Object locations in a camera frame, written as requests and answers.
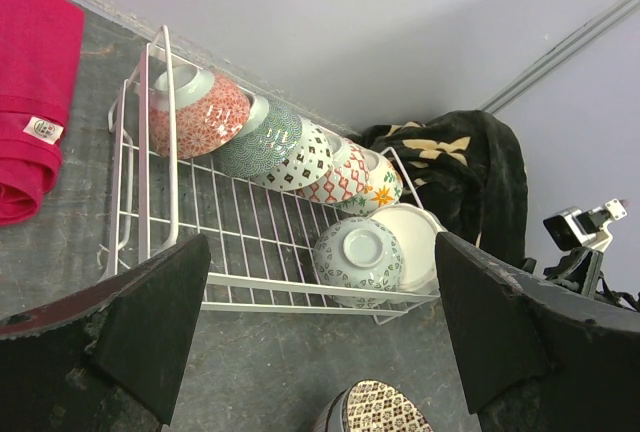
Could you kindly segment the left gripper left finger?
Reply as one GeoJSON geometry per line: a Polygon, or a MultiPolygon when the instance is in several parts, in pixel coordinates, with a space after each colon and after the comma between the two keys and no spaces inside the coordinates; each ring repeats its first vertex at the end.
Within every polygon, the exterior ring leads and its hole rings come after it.
{"type": "Polygon", "coordinates": [[[1,321],[4,431],[160,431],[173,418],[211,253],[199,234],[1,321]]]}

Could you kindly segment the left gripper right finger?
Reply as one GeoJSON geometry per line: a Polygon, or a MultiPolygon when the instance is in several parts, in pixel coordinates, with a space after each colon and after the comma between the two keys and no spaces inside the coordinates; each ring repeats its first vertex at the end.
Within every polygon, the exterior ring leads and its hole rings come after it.
{"type": "Polygon", "coordinates": [[[436,237],[468,410],[484,431],[636,431],[639,315],[436,237]]]}

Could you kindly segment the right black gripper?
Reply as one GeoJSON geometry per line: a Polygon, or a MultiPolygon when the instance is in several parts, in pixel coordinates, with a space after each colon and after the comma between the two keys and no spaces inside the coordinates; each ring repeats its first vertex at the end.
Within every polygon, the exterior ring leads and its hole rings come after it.
{"type": "Polygon", "coordinates": [[[547,281],[576,294],[629,311],[639,311],[639,295],[612,290],[601,270],[604,253],[589,247],[576,247],[557,265],[547,267],[547,281]]]}

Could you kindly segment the cream scalloped bowl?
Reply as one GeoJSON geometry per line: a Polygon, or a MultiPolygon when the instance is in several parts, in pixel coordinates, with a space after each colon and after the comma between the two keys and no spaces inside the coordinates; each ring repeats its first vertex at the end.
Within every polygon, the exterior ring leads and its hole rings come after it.
{"type": "Polygon", "coordinates": [[[382,207],[369,217],[388,227],[399,241],[404,266],[398,291],[419,295],[438,295],[435,241],[445,228],[430,212],[398,203],[382,207]]]}

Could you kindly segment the red geometric pattern bowl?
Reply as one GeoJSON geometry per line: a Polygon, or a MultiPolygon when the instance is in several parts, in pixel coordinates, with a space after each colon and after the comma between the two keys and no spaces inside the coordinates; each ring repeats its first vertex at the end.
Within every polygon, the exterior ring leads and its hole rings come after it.
{"type": "Polygon", "coordinates": [[[350,217],[333,224],[316,241],[312,256],[322,285],[399,290],[404,254],[394,233],[377,220],[350,217]]]}

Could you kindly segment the orange flower leaf bowl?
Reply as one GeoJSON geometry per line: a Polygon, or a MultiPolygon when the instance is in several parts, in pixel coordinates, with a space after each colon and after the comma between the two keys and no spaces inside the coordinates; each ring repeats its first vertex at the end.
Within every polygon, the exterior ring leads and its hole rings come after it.
{"type": "Polygon", "coordinates": [[[336,208],[351,215],[368,215],[377,209],[397,203],[403,190],[400,174],[383,155],[361,148],[369,168],[369,179],[364,189],[353,198],[338,203],[336,208]]]}

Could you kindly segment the red lattice pattern bowl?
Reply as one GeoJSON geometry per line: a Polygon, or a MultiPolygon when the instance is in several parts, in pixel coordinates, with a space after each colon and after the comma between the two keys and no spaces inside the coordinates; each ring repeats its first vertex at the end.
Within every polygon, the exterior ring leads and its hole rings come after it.
{"type": "Polygon", "coordinates": [[[349,139],[329,134],[332,169],[316,182],[295,191],[296,195],[320,204],[336,204],[354,198],[369,180],[369,167],[361,149],[349,139]]]}

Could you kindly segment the dark scalloped floral bowl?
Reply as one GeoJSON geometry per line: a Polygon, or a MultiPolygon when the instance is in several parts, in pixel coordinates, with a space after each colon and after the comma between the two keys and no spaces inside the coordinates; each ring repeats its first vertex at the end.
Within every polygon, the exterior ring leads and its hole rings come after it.
{"type": "MultiPolygon", "coordinates": [[[[231,141],[250,116],[250,103],[223,74],[193,65],[172,69],[176,109],[177,157],[189,159],[231,141]]],[[[169,82],[162,73],[154,82],[149,104],[149,139],[153,150],[170,152],[169,82]]]]}

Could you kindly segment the blue triangle pattern bowl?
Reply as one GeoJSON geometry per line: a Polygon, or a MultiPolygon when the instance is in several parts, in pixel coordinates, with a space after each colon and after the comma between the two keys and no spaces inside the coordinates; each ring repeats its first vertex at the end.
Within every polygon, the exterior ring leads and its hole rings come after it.
{"type": "Polygon", "coordinates": [[[216,149],[212,158],[225,175],[243,179],[268,172],[282,162],[302,136],[301,117],[288,107],[247,93],[249,120],[228,143],[216,149]]]}

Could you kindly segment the black diamond pattern bowl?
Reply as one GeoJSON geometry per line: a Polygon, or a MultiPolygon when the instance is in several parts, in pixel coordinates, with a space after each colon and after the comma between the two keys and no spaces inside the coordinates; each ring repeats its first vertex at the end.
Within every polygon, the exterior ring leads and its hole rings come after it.
{"type": "Polygon", "coordinates": [[[332,166],[332,147],[324,131],[303,118],[301,139],[289,156],[250,181],[276,192],[291,192],[315,183],[332,166]]]}

